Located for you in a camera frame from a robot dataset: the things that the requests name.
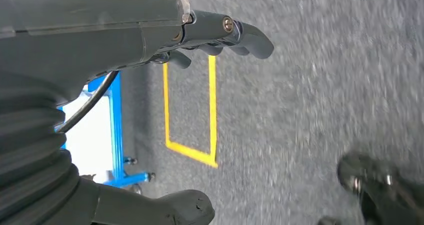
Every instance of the blue metal frame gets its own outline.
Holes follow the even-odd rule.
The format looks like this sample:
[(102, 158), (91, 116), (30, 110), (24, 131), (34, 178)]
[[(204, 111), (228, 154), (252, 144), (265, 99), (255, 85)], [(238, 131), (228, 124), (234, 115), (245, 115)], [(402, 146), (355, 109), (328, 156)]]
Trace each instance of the blue metal frame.
[[(95, 91), (102, 83), (104, 76), (94, 79), (88, 84), (88, 92)], [(115, 80), (108, 88), (105, 96), (109, 97), (110, 107), (110, 131), (112, 136), (112, 160), (113, 160), (113, 180), (107, 181), (104, 184), (113, 187), (126, 187), (136, 183), (148, 182), (149, 174), (141, 172), (134, 175), (125, 175), (124, 171), (124, 147), (122, 139), (122, 107), (121, 107), (121, 73), (118, 73)]]
[[(58, 110), (60, 110), (60, 111), (64, 111), (64, 109), (62, 108), (62, 107), (58, 107), (57, 108)], [(60, 147), (61, 149), (66, 149), (66, 141), (65, 141), (65, 143)]]

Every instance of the metal bolt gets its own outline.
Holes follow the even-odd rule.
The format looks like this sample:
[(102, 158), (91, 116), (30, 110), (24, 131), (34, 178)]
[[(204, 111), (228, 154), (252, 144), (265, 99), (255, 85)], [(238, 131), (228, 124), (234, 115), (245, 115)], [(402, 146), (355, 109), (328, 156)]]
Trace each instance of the metal bolt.
[(183, 32), (179, 31), (179, 33), (172, 39), (173, 41), (178, 41), (183, 36)]
[(391, 186), (393, 184), (393, 178), (391, 175), (385, 177), (387, 185)]
[(227, 33), (231, 33), (234, 29), (234, 22), (230, 17), (226, 16), (222, 20), (222, 26)]
[(353, 188), (357, 194), (361, 192), (361, 180), (359, 180), (357, 177), (353, 179)]
[(193, 22), (193, 17), (192, 17), (192, 15), (190, 14), (190, 15), (188, 15), (188, 19), (187, 19), (186, 24), (191, 24), (192, 22)]

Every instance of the yellow tape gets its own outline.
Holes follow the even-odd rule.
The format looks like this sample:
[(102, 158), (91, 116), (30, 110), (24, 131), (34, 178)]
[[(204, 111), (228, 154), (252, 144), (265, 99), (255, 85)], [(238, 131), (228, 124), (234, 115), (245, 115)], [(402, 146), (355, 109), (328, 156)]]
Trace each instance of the yellow tape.
[(166, 147), (192, 158), (196, 161), (217, 168), (217, 85), (216, 85), (216, 58), (209, 56), (209, 128), (210, 128), (210, 154), (184, 146), (171, 141), (170, 136), (170, 106), (168, 87), (168, 64), (163, 65), (163, 103), (165, 114), (165, 144)]

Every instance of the robotic hand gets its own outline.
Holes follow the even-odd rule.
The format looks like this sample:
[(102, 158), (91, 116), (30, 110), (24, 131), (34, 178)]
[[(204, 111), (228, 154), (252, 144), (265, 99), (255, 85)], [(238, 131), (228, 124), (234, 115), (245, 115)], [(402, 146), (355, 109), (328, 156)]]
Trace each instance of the robotic hand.
[(56, 109), (110, 71), (229, 47), (265, 59), (256, 27), (190, 10), (187, 0), (0, 0), (0, 225), (207, 225), (209, 198), (186, 190), (149, 199), (80, 178)]

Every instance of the black cable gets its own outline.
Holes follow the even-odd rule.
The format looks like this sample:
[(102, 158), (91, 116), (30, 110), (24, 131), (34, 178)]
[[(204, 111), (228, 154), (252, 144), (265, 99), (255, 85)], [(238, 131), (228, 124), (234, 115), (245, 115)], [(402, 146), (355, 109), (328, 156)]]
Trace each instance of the black cable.
[(76, 113), (71, 116), (61, 127), (57, 129), (57, 133), (66, 133), (72, 127), (75, 126), (100, 100), (100, 98), (105, 94), (108, 90), (109, 86), (117, 77), (119, 71), (111, 71), (109, 72), (104, 80), (101, 82), (100, 86), (97, 88), (95, 92), (93, 92), (92, 96), (82, 105)]

